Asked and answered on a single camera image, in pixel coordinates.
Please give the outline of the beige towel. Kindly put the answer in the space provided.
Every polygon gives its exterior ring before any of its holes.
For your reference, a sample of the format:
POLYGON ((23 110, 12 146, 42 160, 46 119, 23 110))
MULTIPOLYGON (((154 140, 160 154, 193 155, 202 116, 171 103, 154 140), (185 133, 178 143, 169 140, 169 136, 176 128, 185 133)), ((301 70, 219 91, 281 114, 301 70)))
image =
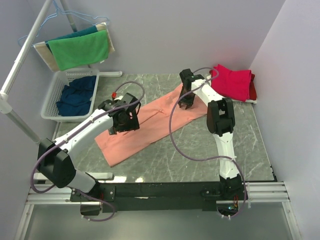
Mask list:
MULTIPOLYGON (((115 48, 113 46, 108 27, 105 23, 101 22, 98 25, 95 25, 98 31, 106 30, 108 33, 108 43, 109 43, 109 55, 115 52, 115 48)), ((46 63, 46 65, 49 67, 49 69, 52 72, 58 72, 61 71, 59 70, 59 67, 53 57, 52 52, 46 47, 46 41, 42 41, 39 43, 36 43, 33 45, 34 49, 37 51, 39 56, 42 58, 42 60, 46 63)))

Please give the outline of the navy blue t shirt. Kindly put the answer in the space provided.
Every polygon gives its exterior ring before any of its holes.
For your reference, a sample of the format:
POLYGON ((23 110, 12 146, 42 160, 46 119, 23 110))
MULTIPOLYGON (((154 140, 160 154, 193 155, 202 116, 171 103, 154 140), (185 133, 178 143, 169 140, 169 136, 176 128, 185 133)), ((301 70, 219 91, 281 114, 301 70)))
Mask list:
POLYGON ((96 75, 81 77, 64 86, 61 97, 56 102, 60 116, 77 117, 89 113, 96 77, 96 75))

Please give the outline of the salmon pink t shirt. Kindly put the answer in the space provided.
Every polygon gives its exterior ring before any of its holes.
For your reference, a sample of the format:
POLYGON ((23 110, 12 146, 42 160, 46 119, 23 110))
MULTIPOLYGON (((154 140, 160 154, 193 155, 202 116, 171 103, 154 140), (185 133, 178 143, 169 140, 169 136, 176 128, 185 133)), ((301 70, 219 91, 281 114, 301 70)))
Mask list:
POLYGON ((181 90, 180 84, 173 91, 142 106, 138 113, 139 129, 112 135, 106 130, 95 138, 110 167, 169 135, 170 114, 181 90))

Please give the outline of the green towel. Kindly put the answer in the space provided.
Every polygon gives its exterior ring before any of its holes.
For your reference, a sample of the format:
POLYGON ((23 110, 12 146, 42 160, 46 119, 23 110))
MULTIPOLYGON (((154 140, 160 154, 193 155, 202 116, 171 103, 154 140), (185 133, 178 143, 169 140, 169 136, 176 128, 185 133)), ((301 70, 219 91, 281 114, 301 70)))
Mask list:
POLYGON ((48 45, 60 71, 99 63, 109 57, 106 30, 72 38, 49 40, 48 45))

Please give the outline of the folded white t shirt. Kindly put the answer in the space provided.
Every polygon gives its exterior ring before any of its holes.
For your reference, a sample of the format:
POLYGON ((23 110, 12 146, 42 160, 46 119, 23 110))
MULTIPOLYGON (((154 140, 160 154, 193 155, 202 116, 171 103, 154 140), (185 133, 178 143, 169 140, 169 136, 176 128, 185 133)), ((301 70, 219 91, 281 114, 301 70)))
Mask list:
POLYGON ((238 103, 248 103, 248 104, 256 104, 257 100, 252 100, 252 99, 247 99, 246 101, 240 101, 236 99, 232 99, 233 102, 238 102, 238 103))

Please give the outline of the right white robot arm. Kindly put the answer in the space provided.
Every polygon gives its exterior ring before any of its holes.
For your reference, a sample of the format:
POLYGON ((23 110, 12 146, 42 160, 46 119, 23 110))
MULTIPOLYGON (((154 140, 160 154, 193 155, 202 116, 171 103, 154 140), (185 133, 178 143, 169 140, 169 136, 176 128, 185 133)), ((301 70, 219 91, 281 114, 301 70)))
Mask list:
POLYGON ((235 164, 233 101, 217 93, 202 75, 195 75, 189 68, 182 70, 179 76, 182 82, 179 107, 190 109, 196 97, 206 106, 206 126, 214 137, 219 156, 219 190, 216 194, 230 200, 243 189, 243 180, 235 164))

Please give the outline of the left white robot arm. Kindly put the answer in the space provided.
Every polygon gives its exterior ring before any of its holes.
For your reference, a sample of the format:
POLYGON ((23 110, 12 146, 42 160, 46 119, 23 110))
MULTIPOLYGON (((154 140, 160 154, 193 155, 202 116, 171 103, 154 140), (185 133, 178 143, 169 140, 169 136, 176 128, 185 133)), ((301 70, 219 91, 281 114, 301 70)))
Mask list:
POLYGON ((75 168, 75 158, 98 135, 110 131, 115 135, 139 129, 141 102, 132 94, 107 99, 82 123, 65 135, 51 141, 42 140, 35 170, 58 188, 69 187, 88 201, 102 199, 100 183, 93 176, 75 168))

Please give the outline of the teal towel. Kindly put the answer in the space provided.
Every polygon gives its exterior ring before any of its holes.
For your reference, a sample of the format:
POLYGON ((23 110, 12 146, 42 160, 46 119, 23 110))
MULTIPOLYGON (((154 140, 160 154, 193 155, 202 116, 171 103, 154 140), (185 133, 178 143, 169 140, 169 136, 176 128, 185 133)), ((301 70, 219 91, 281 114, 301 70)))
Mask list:
POLYGON ((46 47, 55 56, 61 53, 75 53, 82 48, 87 48, 95 41, 98 34, 97 27, 91 26, 67 35, 56 37, 45 42, 46 47))

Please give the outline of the folded magenta t shirt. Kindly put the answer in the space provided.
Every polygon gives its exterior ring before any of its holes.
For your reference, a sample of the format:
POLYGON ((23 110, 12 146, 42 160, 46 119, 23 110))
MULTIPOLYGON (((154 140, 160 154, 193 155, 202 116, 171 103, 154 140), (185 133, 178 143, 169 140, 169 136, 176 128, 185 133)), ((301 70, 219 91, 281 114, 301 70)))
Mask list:
POLYGON ((252 71, 230 70, 221 64, 211 71, 211 87, 221 96, 245 102, 250 98, 252 71))

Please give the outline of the aluminium rail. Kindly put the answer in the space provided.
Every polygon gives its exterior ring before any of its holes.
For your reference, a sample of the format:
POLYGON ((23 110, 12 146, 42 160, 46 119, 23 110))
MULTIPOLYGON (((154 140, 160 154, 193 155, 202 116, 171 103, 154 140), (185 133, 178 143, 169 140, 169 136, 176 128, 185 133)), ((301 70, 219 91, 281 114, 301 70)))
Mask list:
MULTIPOLYGON (((247 203, 249 207, 252 207, 255 203, 281 203, 291 237, 294 240, 302 239, 302 234, 298 227, 298 222, 284 182, 247 182, 246 189, 248 192, 247 203)), ((38 194, 30 190, 14 238, 16 240, 23 240, 25 238, 36 205, 72 205, 73 203, 70 201, 71 194, 72 191, 70 189, 57 187, 43 194, 38 194)))

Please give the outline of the white plastic laundry basket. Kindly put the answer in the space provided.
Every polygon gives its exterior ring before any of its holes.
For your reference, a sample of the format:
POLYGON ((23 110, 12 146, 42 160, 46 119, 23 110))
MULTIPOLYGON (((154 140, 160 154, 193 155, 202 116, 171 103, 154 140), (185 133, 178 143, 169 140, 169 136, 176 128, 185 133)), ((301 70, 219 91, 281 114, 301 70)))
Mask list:
POLYGON ((50 83, 48 92, 45 96, 44 103, 42 105, 41 117, 46 120, 53 120, 56 122, 82 122, 88 118, 94 111, 94 102, 96 99, 97 88, 99 83, 100 71, 96 68, 71 68, 66 71, 56 72, 50 83), (81 114, 80 116, 61 116, 59 114, 56 102, 61 98, 62 91, 65 85, 69 85, 76 79, 83 77, 95 77, 95 85, 93 88, 93 93, 89 99, 90 105, 88 113, 81 114))

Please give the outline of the white clothes rack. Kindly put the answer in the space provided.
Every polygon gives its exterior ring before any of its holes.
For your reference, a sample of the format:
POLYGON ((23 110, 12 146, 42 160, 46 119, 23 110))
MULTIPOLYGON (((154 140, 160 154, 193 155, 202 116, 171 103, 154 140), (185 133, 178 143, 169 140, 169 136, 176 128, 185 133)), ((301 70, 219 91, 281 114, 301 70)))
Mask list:
POLYGON ((13 110, 12 106, 8 103, 9 92, 12 88, 16 77, 30 51, 32 43, 34 42, 37 33, 39 32, 42 23, 45 21, 47 12, 52 5, 51 0, 46 0, 38 13, 29 34, 22 45, 13 66, 0 89, 0 112, 6 115, 18 128, 20 128, 36 145, 40 143, 40 137, 26 124, 26 122, 13 110))

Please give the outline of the black base beam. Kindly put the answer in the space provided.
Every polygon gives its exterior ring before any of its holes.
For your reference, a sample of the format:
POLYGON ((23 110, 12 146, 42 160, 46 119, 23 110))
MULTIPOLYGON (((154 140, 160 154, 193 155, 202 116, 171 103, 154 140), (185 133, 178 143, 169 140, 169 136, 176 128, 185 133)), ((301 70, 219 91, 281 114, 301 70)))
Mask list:
POLYGON ((246 201, 243 184, 232 186, 218 181, 101 183, 93 197, 119 211, 202 210, 216 211, 219 201, 246 201))

